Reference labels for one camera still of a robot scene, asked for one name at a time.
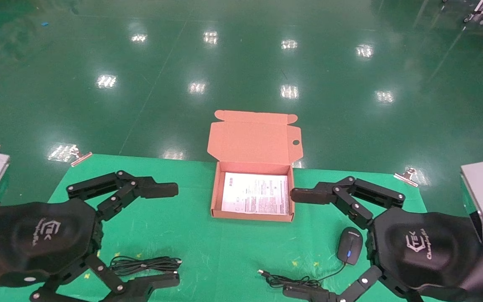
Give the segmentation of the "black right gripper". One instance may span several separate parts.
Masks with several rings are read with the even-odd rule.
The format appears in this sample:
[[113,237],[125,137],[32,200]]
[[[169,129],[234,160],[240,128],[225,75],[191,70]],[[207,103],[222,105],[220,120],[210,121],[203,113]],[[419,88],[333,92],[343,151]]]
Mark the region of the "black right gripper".
[[[462,291],[483,256],[468,218],[443,213],[412,213],[403,208],[405,195],[348,176],[339,182],[318,182],[314,188],[293,188],[291,200],[332,204],[361,229],[369,230],[372,264],[341,294],[310,282],[283,281],[283,295],[307,302],[356,302],[377,282],[407,302],[421,302],[421,291]],[[359,200],[389,209],[374,218]]]

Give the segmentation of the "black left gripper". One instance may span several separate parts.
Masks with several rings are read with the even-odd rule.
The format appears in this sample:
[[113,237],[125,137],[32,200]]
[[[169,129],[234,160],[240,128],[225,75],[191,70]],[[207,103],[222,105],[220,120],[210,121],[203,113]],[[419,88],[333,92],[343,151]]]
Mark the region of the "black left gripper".
[[[109,221],[138,198],[174,197],[178,184],[120,170],[71,184],[66,192],[73,200],[0,207],[0,286],[46,281],[30,295],[31,302],[81,302],[56,291],[91,270],[110,290],[102,301],[147,302],[155,290],[180,284],[180,258],[169,256],[144,260],[119,255],[107,265],[91,255],[77,270],[56,275],[86,254],[96,216]],[[108,193],[96,211],[84,202]]]

